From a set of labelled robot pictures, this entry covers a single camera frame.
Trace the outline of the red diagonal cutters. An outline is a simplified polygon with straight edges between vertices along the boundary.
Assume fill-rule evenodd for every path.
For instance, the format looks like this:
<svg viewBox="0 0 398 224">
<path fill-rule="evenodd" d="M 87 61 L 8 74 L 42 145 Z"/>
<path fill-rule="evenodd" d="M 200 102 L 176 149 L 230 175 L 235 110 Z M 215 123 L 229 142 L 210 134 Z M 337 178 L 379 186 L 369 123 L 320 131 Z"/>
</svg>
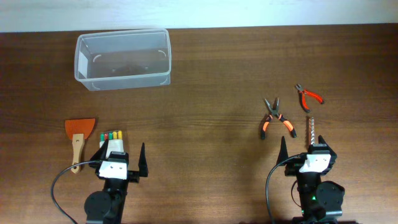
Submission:
<svg viewBox="0 0 398 224">
<path fill-rule="evenodd" d="M 307 105 L 307 101 L 306 101 L 307 96 L 316 99 L 319 102 L 319 104 L 321 104 L 321 105 L 323 105 L 325 103 L 325 100 L 320 95 L 318 95 L 317 93 L 314 93 L 312 91 L 308 91 L 302 85 L 296 84 L 295 88 L 298 90 L 300 105 L 303 108 L 304 112 L 306 112 L 306 113 L 311 112 L 310 108 Z"/>
</svg>

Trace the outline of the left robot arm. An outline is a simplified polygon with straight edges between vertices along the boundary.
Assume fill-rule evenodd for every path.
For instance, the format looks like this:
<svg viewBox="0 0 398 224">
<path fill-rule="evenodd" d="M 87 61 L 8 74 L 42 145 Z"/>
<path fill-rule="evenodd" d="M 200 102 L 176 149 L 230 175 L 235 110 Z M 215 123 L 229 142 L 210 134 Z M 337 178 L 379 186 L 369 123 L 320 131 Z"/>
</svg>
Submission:
<svg viewBox="0 0 398 224">
<path fill-rule="evenodd" d="M 138 170 L 129 170 L 129 154 L 121 151 L 107 153 L 109 140 L 105 140 L 91 157 L 91 168 L 104 187 L 93 192 L 85 200 L 86 222 L 92 224 L 121 223 L 129 183 L 139 183 L 141 177 L 147 177 L 149 170 L 146 161 L 145 144 L 142 144 Z"/>
</svg>

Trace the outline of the silver auger drill bit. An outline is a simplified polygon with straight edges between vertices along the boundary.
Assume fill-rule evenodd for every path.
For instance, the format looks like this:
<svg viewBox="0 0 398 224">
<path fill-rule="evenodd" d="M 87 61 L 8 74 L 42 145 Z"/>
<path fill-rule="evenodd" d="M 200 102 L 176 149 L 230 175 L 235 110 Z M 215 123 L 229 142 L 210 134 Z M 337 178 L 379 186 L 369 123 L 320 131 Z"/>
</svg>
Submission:
<svg viewBox="0 0 398 224">
<path fill-rule="evenodd" d="M 314 117 L 308 119 L 308 141 L 309 145 L 315 144 L 315 120 Z"/>
</svg>

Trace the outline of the clear plastic container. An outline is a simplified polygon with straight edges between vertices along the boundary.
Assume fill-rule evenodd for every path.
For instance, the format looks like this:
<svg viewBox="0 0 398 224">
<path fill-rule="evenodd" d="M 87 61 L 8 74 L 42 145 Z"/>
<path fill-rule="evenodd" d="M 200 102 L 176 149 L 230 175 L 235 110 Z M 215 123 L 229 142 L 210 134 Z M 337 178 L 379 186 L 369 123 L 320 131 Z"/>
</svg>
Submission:
<svg viewBox="0 0 398 224">
<path fill-rule="evenodd" d="M 80 35 L 74 76 L 89 91 L 169 85 L 172 48 L 166 29 Z"/>
</svg>

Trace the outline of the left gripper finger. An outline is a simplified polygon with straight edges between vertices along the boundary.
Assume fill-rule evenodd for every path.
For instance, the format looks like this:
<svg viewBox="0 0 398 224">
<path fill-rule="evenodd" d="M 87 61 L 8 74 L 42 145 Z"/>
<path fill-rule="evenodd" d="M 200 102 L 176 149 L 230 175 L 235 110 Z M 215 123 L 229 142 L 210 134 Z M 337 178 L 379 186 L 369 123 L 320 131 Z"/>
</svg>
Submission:
<svg viewBox="0 0 398 224">
<path fill-rule="evenodd" d="M 106 159 L 109 140 L 105 140 L 97 152 L 91 157 L 91 161 L 103 161 Z"/>
<path fill-rule="evenodd" d="M 141 146 L 138 167 L 139 167 L 139 176 L 140 177 L 147 177 L 149 175 L 149 170 L 148 170 L 147 160 L 146 160 L 145 143 L 142 143 L 142 146 Z"/>
</svg>

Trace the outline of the long nose pliers orange black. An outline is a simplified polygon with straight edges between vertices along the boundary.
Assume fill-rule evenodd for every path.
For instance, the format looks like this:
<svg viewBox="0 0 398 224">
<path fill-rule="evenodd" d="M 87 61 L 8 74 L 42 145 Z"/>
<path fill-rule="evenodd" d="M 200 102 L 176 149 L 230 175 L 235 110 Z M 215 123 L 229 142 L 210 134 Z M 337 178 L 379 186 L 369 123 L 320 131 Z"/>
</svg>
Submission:
<svg viewBox="0 0 398 224">
<path fill-rule="evenodd" d="M 261 139 L 266 138 L 266 131 L 269 123 L 273 120 L 273 118 L 277 118 L 280 122 L 282 122 L 285 127 L 289 130 L 290 135 L 293 138 L 297 137 L 297 133 L 295 131 L 295 128 L 293 124 L 283 115 L 279 113 L 279 98 L 276 98 L 274 101 L 274 104 L 270 104 L 270 102 L 265 98 L 264 99 L 266 107 L 269 111 L 269 114 L 265 117 L 264 124 L 262 125 L 261 128 Z"/>
</svg>

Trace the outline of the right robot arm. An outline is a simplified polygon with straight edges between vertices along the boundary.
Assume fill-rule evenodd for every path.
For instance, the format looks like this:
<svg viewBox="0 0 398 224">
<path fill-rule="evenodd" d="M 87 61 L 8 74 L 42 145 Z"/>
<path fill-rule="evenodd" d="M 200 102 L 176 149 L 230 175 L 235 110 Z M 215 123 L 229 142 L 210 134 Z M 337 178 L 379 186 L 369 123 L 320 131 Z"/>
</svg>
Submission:
<svg viewBox="0 0 398 224">
<path fill-rule="evenodd" d="M 345 188 L 321 177 L 331 171 L 337 154 L 319 136 L 317 144 L 311 144 L 307 152 L 288 156 L 285 138 L 281 139 L 276 166 L 284 166 L 284 174 L 296 178 L 302 215 L 292 223 L 336 223 L 342 216 Z"/>
</svg>

